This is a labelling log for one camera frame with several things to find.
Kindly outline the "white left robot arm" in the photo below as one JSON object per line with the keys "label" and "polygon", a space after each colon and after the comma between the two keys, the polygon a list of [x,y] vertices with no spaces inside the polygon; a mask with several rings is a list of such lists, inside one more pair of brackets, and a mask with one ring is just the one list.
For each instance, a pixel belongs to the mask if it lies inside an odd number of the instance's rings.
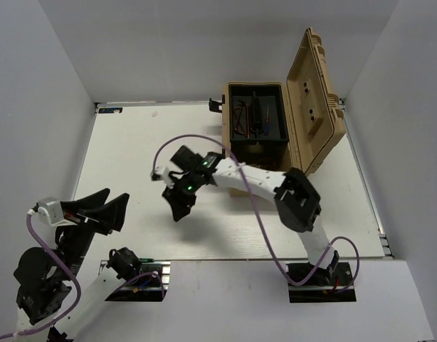
{"label": "white left robot arm", "polygon": [[110,251],[88,289],[77,279],[94,236],[123,228],[130,196],[109,200],[109,195],[104,188],[74,201],[47,197],[28,211],[26,226],[38,244],[22,254],[14,271],[19,283],[14,341],[72,341],[61,323],[78,322],[81,312],[96,309],[116,286],[139,280],[141,262],[126,247]]}

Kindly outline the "brown hex key long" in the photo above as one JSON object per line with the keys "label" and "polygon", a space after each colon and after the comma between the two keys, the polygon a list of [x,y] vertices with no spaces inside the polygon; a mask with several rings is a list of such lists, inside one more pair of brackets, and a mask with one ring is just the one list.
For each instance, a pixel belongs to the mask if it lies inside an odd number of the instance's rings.
{"label": "brown hex key long", "polygon": [[241,114],[243,111],[243,104],[239,103],[232,111],[233,131],[239,135],[244,135],[243,126],[241,124]]}

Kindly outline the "tan plastic toolbox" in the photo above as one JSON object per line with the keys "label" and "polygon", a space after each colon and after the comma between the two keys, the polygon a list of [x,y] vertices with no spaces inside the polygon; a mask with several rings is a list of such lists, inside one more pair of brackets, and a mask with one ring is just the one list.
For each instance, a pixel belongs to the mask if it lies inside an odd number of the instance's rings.
{"label": "tan plastic toolbox", "polygon": [[[232,83],[281,86],[288,142],[242,145],[230,141],[227,102]],[[227,83],[220,101],[209,100],[209,110],[222,116],[223,144],[240,162],[264,170],[288,171],[296,167],[311,175],[345,134],[344,112],[330,82],[322,40],[311,28],[303,34],[284,83]]]}

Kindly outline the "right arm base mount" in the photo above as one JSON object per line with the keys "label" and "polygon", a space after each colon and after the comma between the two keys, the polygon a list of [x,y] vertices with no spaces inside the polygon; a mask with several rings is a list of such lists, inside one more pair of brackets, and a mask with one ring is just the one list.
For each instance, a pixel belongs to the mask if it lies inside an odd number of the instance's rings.
{"label": "right arm base mount", "polygon": [[320,270],[302,286],[288,284],[289,302],[292,304],[356,302],[352,270],[348,262],[340,262],[330,278],[321,275]]}

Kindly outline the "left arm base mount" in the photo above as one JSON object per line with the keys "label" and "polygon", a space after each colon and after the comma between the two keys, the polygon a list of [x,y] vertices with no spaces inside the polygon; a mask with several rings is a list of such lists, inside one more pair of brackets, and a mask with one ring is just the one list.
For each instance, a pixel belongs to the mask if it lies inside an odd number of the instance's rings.
{"label": "left arm base mount", "polygon": [[153,273],[154,276],[143,276],[134,280],[131,284],[112,292],[107,302],[162,302],[161,288],[167,294],[169,287],[171,262],[142,259],[142,273]]}

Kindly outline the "dark blue table label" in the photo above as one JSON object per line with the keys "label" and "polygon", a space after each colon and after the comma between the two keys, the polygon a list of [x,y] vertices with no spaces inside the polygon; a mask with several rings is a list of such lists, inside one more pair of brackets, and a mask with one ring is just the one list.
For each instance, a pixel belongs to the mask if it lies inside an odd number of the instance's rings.
{"label": "dark blue table label", "polygon": [[121,113],[122,111],[123,111],[123,108],[99,108],[98,109],[99,114]]}

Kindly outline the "red blue handled screwdriver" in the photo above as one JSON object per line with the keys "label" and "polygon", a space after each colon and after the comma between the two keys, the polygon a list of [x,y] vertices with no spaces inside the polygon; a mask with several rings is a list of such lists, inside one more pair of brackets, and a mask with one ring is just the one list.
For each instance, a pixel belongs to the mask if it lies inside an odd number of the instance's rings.
{"label": "red blue handled screwdriver", "polygon": [[265,120],[263,124],[263,134],[264,136],[268,136],[270,131],[270,121],[269,121],[269,105],[266,108]]}

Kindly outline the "black toolbox inner tray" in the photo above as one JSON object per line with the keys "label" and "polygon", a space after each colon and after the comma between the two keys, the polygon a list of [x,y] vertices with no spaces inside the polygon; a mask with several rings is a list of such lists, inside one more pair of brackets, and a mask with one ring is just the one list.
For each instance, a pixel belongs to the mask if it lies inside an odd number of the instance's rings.
{"label": "black toolbox inner tray", "polygon": [[[232,111],[238,105],[238,100],[244,100],[250,106],[250,138],[233,131]],[[268,136],[264,136],[263,124],[267,105],[269,105],[270,131]],[[232,83],[228,86],[227,106],[229,109],[230,141],[232,143],[255,145],[256,143],[282,144],[289,141],[280,85]]]}

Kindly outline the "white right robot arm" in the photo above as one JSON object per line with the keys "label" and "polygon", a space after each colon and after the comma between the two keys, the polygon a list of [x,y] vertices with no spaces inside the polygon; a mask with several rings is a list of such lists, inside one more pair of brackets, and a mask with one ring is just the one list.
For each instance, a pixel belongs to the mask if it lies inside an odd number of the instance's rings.
{"label": "white right robot arm", "polygon": [[190,214],[196,192],[206,185],[261,197],[275,205],[281,223],[299,236],[307,252],[310,270],[298,284],[306,284],[310,279],[328,284],[337,277],[339,255],[322,225],[320,196],[301,170],[263,170],[215,152],[201,156],[185,145],[171,161],[178,171],[157,168],[153,176],[166,185],[162,196],[172,209],[174,221]]}

